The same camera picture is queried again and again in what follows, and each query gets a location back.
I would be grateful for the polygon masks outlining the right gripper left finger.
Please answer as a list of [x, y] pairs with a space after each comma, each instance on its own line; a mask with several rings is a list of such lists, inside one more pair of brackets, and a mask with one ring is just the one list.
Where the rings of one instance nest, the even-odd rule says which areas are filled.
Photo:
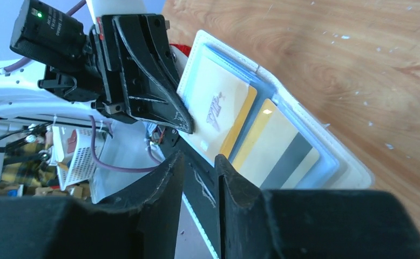
[[173, 258], [184, 155], [93, 205], [69, 196], [0, 196], [0, 258]]

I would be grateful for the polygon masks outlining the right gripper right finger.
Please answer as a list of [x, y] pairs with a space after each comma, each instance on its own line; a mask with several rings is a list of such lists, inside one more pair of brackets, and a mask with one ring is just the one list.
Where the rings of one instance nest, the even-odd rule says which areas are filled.
[[262, 190], [215, 157], [222, 258], [420, 258], [420, 232], [391, 193]]

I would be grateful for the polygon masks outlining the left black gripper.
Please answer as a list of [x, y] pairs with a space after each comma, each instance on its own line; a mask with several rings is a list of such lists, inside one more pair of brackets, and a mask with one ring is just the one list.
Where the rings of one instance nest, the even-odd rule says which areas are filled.
[[177, 94], [180, 81], [162, 15], [105, 15], [92, 32], [104, 93], [92, 104], [127, 124], [153, 122], [185, 133], [193, 119]]

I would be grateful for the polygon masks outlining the gold card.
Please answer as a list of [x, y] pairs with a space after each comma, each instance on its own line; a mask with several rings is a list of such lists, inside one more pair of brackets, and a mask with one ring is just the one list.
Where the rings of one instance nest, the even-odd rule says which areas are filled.
[[318, 150], [266, 99], [232, 165], [261, 189], [293, 189], [319, 159]]

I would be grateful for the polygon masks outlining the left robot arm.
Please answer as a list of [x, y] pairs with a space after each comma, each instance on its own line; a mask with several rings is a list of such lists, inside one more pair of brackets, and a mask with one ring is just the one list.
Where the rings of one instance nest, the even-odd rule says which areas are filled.
[[138, 121], [192, 133], [163, 15], [143, 1], [80, 1], [62, 12], [24, 1], [0, 62], [0, 121], [52, 116]]

